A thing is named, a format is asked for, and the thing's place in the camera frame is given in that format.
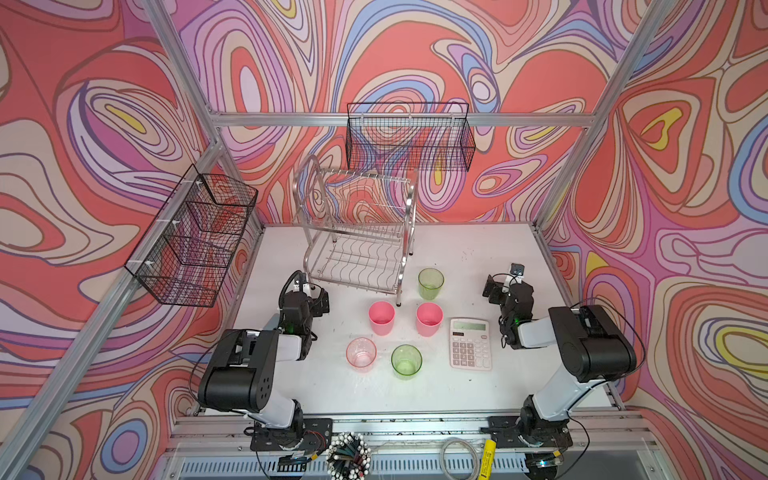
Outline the clear pink cup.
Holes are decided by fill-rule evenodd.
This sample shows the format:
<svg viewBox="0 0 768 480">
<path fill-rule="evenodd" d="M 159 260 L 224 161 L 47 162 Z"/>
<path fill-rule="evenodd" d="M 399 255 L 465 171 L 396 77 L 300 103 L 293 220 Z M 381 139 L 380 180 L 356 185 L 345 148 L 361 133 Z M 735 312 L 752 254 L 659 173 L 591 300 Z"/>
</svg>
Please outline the clear pink cup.
<svg viewBox="0 0 768 480">
<path fill-rule="evenodd" d="M 359 372 L 369 371 L 375 363 L 377 355 L 376 344 L 365 337 L 351 340 L 345 352 L 348 364 Z"/>
</svg>

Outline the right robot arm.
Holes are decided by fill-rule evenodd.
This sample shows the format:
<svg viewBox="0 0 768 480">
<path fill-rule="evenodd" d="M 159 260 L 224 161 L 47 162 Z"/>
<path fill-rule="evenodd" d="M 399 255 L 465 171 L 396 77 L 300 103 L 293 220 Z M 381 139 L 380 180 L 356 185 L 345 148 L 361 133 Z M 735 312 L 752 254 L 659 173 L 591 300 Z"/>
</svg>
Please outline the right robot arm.
<svg viewBox="0 0 768 480">
<path fill-rule="evenodd" d="M 514 350 L 555 345 L 561 366 L 528 396 L 512 430 L 522 443 L 540 446 L 563 437 L 571 410 L 596 387 L 632 374 L 635 347 L 599 305 L 551 307 L 532 316 L 534 289 L 512 274 L 487 277 L 482 295 L 500 307 L 501 344 Z"/>
</svg>

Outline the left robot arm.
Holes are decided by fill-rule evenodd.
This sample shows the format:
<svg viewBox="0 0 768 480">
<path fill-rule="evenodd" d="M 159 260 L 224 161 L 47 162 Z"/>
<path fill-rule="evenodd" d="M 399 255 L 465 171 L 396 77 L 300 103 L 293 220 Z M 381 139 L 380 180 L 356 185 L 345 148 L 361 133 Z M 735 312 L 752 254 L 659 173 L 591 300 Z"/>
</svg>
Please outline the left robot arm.
<svg viewBox="0 0 768 480">
<path fill-rule="evenodd" d="M 267 429 L 301 431 L 302 407 L 276 390 L 276 366 L 307 359 L 318 340 L 314 320 L 329 312 L 327 291 L 305 272 L 294 271 L 278 295 L 276 327 L 222 334 L 199 382 L 198 404 L 242 414 Z"/>
</svg>

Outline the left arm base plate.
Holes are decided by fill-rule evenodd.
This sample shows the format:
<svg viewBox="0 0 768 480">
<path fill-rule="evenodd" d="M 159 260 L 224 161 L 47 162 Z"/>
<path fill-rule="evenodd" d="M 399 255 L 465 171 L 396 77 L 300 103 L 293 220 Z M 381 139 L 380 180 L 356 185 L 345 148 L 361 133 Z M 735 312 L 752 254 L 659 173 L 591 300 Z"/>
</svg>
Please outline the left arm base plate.
<svg viewBox="0 0 768 480">
<path fill-rule="evenodd" d="M 294 420 L 285 429 L 266 428 L 255 422 L 244 429 L 244 434 L 250 438 L 250 449 L 254 452 L 322 453 L 331 443 L 333 420 L 326 417 Z"/>
</svg>

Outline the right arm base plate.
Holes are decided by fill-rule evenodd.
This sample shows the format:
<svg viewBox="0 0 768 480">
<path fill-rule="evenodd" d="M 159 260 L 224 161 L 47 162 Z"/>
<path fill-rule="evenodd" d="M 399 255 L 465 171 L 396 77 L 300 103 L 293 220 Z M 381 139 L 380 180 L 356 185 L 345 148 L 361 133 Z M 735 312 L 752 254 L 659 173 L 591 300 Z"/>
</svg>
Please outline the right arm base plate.
<svg viewBox="0 0 768 480">
<path fill-rule="evenodd" d="M 490 416 L 480 428 L 500 448 L 567 450 L 573 445 L 568 421 L 550 422 L 520 416 Z"/>
</svg>

